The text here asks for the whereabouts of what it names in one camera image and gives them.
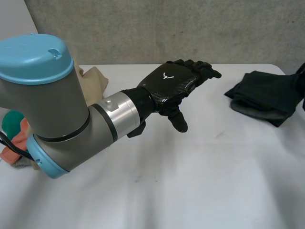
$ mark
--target white tabletop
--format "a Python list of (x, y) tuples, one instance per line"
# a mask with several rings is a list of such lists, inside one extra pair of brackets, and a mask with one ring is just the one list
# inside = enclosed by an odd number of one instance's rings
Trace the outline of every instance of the white tabletop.
[[(92, 66), (83, 66), (88, 70)], [(98, 65), (105, 95), (135, 87), (157, 65)], [(1, 229), (303, 229), (305, 113), (280, 128), (230, 109), (224, 93), (269, 64), (214, 64), (223, 74), (183, 100), (178, 133), (152, 114), (124, 137), (52, 180), (0, 162)]]

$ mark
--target black cloth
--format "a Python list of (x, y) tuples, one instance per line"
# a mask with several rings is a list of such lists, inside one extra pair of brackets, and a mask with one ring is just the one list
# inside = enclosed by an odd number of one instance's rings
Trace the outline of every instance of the black cloth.
[(243, 80), (225, 95), (232, 99), (233, 110), (279, 127), (304, 99), (304, 69), (305, 64), (293, 75), (246, 73)]

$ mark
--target silver bolt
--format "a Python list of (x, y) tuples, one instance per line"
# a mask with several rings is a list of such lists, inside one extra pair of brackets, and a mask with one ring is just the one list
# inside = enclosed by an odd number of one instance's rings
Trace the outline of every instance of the silver bolt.
[(36, 163), (37, 163), (38, 165), (41, 165), (41, 164), (42, 164), (42, 162), (40, 161), (40, 159), (37, 159), (37, 160), (36, 160)]
[(112, 101), (110, 99), (107, 99), (105, 101), (106, 107), (111, 107), (112, 106)]

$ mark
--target black glove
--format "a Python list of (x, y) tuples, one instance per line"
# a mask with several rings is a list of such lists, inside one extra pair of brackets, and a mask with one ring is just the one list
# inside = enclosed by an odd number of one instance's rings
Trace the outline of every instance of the black glove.
[(154, 112), (167, 116), (179, 132), (187, 131), (187, 123), (179, 110), (182, 99), (207, 79), (221, 74), (209, 63), (192, 60), (168, 61), (146, 76), (138, 85), (145, 88), (154, 101)]

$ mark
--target light blue end cap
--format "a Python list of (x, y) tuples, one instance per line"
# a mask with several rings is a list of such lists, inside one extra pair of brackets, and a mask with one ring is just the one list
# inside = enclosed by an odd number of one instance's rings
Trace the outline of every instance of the light blue end cap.
[(52, 83), (74, 67), (66, 44), (47, 34), (21, 35), (0, 41), (0, 78), (18, 84)]
[(38, 166), (51, 178), (56, 179), (68, 173), (67, 170), (57, 165), (38, 145), (34, 136), (27, 140), (27, 149)]

